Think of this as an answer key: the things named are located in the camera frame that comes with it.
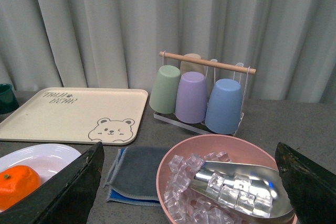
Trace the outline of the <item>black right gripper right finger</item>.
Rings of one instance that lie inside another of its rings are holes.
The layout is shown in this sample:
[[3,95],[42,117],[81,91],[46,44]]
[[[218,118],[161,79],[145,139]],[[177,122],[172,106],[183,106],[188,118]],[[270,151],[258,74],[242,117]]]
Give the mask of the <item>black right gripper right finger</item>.
[[335,174],[282,142],[275,161],[300,223],[335,223]]

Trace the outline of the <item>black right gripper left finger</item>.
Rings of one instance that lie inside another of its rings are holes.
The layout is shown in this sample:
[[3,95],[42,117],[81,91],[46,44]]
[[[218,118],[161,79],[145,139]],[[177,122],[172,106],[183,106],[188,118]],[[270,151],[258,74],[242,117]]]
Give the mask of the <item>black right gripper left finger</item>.
[[86,223],[100,185],[103,162],[103,145],[97,143],[2,212],[1,223]]

